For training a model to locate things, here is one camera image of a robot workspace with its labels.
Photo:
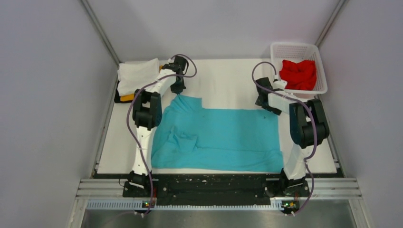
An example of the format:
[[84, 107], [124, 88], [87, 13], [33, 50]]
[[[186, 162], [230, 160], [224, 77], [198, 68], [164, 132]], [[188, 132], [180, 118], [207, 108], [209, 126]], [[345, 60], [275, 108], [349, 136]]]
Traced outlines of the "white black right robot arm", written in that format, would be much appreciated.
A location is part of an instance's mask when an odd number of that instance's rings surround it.
[[307, 161], [330, 134], [326, 114], [319, 99], [299, 100], [281, 89], [272, 87], [267, 77], [255, 80], [256, 105], [276, 115], [289, 116], [289, 132], [293, 141], [290, 156], [280, 172], [277, 192], [295, 196], [306, 187]]

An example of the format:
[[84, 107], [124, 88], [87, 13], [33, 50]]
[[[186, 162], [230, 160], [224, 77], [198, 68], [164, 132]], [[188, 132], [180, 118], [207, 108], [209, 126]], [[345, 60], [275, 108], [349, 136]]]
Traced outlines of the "turquoise t-shirt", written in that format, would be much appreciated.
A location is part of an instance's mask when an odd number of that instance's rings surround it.
[[207, 109], [179, 95], [163, 112], [152, 167], [277, 173], [283, 168], [278, 117], [266, 110]]

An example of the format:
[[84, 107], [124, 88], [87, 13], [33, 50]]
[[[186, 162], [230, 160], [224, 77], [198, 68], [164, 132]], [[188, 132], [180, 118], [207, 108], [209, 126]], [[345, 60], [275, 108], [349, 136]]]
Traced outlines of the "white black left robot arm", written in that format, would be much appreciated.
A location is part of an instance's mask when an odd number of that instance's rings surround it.
[[127, 189], [140, 196], [154, 196], [151, 149], [154, 133], [162, 120], [162, 97], [167, 90], [180, 94], [191, 61], [182, 54], [174, 55], [164, 64], [156, 79], [137, 89], [126, 116], [129, 133], [136, 144], [134, 164]]

